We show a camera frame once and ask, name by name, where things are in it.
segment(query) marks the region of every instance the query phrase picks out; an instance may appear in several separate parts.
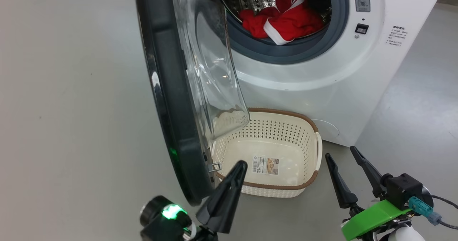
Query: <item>led light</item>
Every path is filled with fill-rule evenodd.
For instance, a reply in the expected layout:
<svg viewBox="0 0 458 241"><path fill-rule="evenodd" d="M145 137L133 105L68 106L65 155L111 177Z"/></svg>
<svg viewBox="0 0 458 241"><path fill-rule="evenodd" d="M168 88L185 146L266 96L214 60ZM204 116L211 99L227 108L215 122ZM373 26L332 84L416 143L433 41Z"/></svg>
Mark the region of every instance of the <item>led light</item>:
<svg viewBox="0 0 458 241"><path fill-rule="evenodd" d="M171 204L162 211L162 216L165 218L170 219L176 219L176 216L178 215L178 212L183 211L184 213L188 214L185 210L183 210L180 206L176 204Z"/></svg>
<svg viewBox="0 0 458 241"><path fill-rule="evenodd" d="M175 149L173 149L173 148L170 148L170 152L171 152L173 155L175 155L175 156L176 156L176 150L175 150Z"/></svg>

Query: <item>button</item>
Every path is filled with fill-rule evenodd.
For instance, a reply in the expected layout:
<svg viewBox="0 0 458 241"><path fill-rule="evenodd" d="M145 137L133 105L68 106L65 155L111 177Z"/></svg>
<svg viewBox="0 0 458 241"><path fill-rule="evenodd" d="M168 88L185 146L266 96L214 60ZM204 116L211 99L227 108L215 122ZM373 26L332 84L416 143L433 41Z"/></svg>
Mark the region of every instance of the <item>button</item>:
<svg viewBox="0 0 458 241"><path fill-rule="evenodd" d="M360 33L360 34L366 34L367 33L367 29L369 29L368 25L366 25L366 24L358 24L356 26L355 32L356 33Z"/></svg>
<svg viewBox="0 0 458 241"><path fill-rule="evenodd" d="M358 0L358 6L366 6L366 1Z"/></svg>

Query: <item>brown basket rim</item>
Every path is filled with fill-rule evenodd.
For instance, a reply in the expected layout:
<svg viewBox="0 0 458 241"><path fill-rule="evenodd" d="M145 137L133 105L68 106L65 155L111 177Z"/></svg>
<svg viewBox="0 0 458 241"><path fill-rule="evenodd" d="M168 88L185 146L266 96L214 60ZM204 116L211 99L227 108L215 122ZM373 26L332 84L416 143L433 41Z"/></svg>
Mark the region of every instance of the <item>brown basket rim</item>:
<svg viewBox="0 0 458 241"><path fill-rule="evenodd" d="M293 117L298 117L302 120L307 121L312 127L312 129L316 132L318 132L318 128L314 124L314 122L306 117L305 115L296 113L296 112L289 112L289 111L284 111L284 110L279 110L279 109L263 109L260 107L249 107L248 111L250 112L263 112L263 113L272 113L272 114L281 114L281 115L286 115L286 116L293 116ZM312 174L311 178L305 182L304 184L301 185L272 185L272 184L256 184L252 182L243 182L244 185L247 185L249 187L258 187L258 188L265 188L265 189L275 189L275 190L299 190L299 189L304 189L305 187L308 187L311 185L316 177L318 176L318 171L314 171ZM220 179L224 179L225 177L220 174L219 172L216 172L216 177Z"/></svg>

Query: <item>red cloth with white trim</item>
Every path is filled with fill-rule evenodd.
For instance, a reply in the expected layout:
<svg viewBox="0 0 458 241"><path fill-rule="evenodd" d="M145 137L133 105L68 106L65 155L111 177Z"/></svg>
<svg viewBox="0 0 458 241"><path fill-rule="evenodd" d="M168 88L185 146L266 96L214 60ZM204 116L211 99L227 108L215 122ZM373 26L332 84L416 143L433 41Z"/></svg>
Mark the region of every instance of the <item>red cloth with white trim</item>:
<svg viewBox="0 0 458 241"><path fill-rule="evenodd" d="M253 37L270 37L277 45L292 42L323 27L320 15L308 7L306 0L275 0L275 5L277 8L262 9L256 16L252 10L242 10L239 17L243 27Z"/></svg>

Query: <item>green mount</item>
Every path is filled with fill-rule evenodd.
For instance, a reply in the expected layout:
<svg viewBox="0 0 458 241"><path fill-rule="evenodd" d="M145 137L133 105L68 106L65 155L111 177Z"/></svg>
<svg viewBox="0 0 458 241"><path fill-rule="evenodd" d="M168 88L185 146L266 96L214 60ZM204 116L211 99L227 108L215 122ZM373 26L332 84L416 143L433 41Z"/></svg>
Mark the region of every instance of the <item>green mount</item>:
<svg viewBox="0 0 458 241"><path fill-rule="evenodd" d="M342 227L342 233L345 239L350 241L408 211L410 209L401 211L387 200L383 200L351 218Z"/></svg>

